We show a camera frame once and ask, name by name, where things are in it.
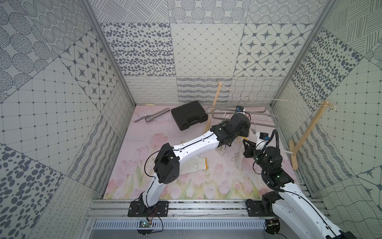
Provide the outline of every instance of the wooden stand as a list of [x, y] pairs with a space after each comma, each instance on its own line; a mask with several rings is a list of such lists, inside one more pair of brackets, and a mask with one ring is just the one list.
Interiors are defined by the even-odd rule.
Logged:
[[301, 139], [296, 144], [296, 146], [295, 146], [295, 143], [292, 140], [289, 140], [289, 151], [293, 152], [293, 154], [291, 155], [291, 161], [292, 161], [292, 168], [293, 168], [293, 170], [297, 170], [298, 169], [297, 158], [296, 158], [296, 154], [297, 154], [298, 150], [304, 144], [305, 140], [308, 138], [308, 136], [310, 135], [310, 133], [312, 132], [312, 130], [316, 126], [318, 120], [321, 119], [323, 113], [325, 112], [325, 110], [326, 110], [326, 108], [328, 106], [329, 106], [329, 101], [324, 101], [323, 104], [320, 105], [320, 107], [318, 108], [316, 114], [314, 115], [314, 118], [312, 119], [312, 121], [308, 125], [308, 128], [306, 129], [304, 135], [301, 137]]
[[[219, 82], [218, 87], [217, 87], [217, 91], [216, 91], [216, 95], [215, 95], [215, 99], [214, 99], [214, 103], [212, 104], [212, 106], [216, 105], [217, 97], [219, 96], [219, 92], [220, 92], [221, 87], [222, 87], [222, 83]], [[210, 130], [210, 125], [211, 125], [211, 116], [208, 115], [208, 120], [207, 120], [206, 126], [204, 128], [204, 133], [206, 133], [208, 130]]]

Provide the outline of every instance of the string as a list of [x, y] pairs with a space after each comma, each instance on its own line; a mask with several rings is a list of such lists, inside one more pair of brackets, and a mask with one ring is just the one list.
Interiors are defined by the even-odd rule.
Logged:
[[[243, 96], [241, 95], [240, 93], [237, 93], [233, 90], [231, 90], [230, 88], [226, 87], [225, 85], [222, 85], [222, 87], [226, 88], [227, 90], [231, 91], [233, 94], [236, 94], [240, 97], [240, 99], [242, 99], [242, 101], [244, 102], [244, 98], [251, 98], [251, 99], [266, 99], [266, 100], [273, 100], [273, 101], [288, 101], [288, 102], [301, 102], [301, 103], [307, 103], [307, 104], [322, 104], [322, 105], [325, 105], [327, 104], [326, 102], [322, 101], [322, 102], [314, 102], [314, 101], [294, 101], [294, 100], [290, 100], [290, 99], [269, 99], [269, 98], [261, 98], [261, 97], [250, 97], [250, 96]], [[331, 104], [332, 102], [329, 102], [328, 103], [328, 107], [333, 111], [333, 110], [336, 110], [336, 107], [337, 106], [333, 106]]]

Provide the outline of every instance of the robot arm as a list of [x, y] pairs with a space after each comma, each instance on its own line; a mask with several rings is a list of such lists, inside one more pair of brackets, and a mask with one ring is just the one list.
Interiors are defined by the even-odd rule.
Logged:
[[[166, 184], [173, 182], [179, 176], [179, 166], [195, 155], [217, 148], [221, 145], [231, 146], [238, 137], [249, 135], [249, 120], [238, 112], [229, 121], [224, 121], [211, 127], [210, 131], [181, 145], [165, 144], [155, 159], [154, 176], [139, 198], [139, 204], [147, 214], [152, 214], [152, 208], [158, 202], [159, 196]], [[276, 135], [276, 147], [267, 146]], [[272, 192], [262, 196], [262, 208], [266, 214], [274, 213], [300, 237], [300, 239], [355, 239], [351, 232], [343, 232], [328, 220], [303, 195], [293, 179], [281, 168], [278, 133], [274, 130], [267, 138], [264, 134], [257, 143], [243, 140], [244, 156], [253, 158], [262, 168], [261, 176]]]
[[222, 145], [231, 146], [237, 136], [248, 137], [249, 127], [248, 118], [238, 112], [229, 121], [212, 126], [210, 131], [187, 143], [174, 146], [170, 146], [169, 143], [164, 144], [154, 161], [154, 177], [140, 200], [148, 208], [154, 206], [166, 184], [178, 178], [180, 164], [195, 155]]

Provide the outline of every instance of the patterned tile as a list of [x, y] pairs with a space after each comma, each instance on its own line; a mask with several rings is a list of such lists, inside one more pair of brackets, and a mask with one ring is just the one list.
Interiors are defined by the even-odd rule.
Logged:
[[166, 0], [91, 0], [100, 23], [168, 23]]
[[121, 140], [100, 115], [66, 176], [101, 192], [106, 187]]
[[[304, 101], [293, 82], [288, 82], [278, 99]], [[277, 101], [275, 113], [280, 117], [280, 129], [288, 141], [296, 130], [312, 114], [306, 103]]]
[[0, 101], [3, 101], [57, 54], [17, 4], [4, 2], [0, 12]]
[[332, 221], [357, 238], [382, 236], [382, 212], [357, 177], [321, 189], [322, 198]]
[[276, 95], [284, 77], [234, 77], [231, 84], [231, 90], [241, 96], [256, 97], [242, 99], [238, 94], [229, 92], [228, 103], [268, 103]]
[[296, 70], [292, 81], [305, 101], [322, 102], [343, 81], [362, 56], [322, 29]]
[[117, 76], [93, 30], [80, 37], [59, 58], [95, 107], [102, 111], [113, 92]]
[[312, 24], [246, 24], [235, 76], [286, 76]]
[[1, 142], [63, 173], [100, 114], [60, 59], [0, 108]]
[[91, 28], [77, 0], [20, 2], [42, 33], [41, 38], [45, 38], [57, 54], [65, 51]]
[[171, 23], [245, 23], [251, 0], [168, 0]]
[[357, 175], [366, 192], [382, 211], [382, 166], [367, 170]]
[[320, 123], [355, 174], [382, 165], [382, 70], [363, 58], [327, 100]]
[[179, 104], [175, 76], [127, 76], [125, 81], [137, 104]]
[[[232, 78], [217, 77], [226, 87], [231, 86]], [[212, 77], [177, 77], [179, 103], [199, 101], [201, 104], [211, 105], [214, 102], [217, 90], [217, 78]], [[221, 88], [216, 103], [225, 104], [228, 99], [228, 90]]]
[[339, 0], [324, 28], [365, 55], [382, 36], [382, 5], [379, 1]]
[[2, 236], [27, 238], [51, 203], [63, 174], [1, 144]]
[[[296, 144], [307, 129], [313, 115], [298, 128], [291, 139]], [[316, 124], [297, 152], [298, 168], [313, 192], [354, 176], [354, 173], [329, 139], [320, 124]]]
[[321, 14], [327, 0], [252, 0], [248, 10], [250, 23], [310, 23]]
[[177, 76], [233, 75], [243, 24], [171, 24]]
[[123, 139], [130, 118], [133, 114], [134, 106], [121, 83], [117, 81], [114, 90], [105, 103], [101, 114], [106, 118], [120, 140]]
[[175, 75], [169, 24], [101, 23], [101, 27], [124, 76]]
[[367, 52], [365, 58], [370, 60], [379, 68], [382, 68], [382, 38], [380, 38], [373, 48]]
[[91, 200], [100, 197], [100, 193], [64, 176], [29, 238], [76, 238]]

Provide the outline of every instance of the black tool case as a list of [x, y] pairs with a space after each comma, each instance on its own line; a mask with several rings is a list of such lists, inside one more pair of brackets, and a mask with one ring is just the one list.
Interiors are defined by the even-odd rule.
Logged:
[[180, 130], [185, 130], [191, 125], [208, 119], [208, 115], [198, 101], [176, 107], [171, 110], [171, 114]]

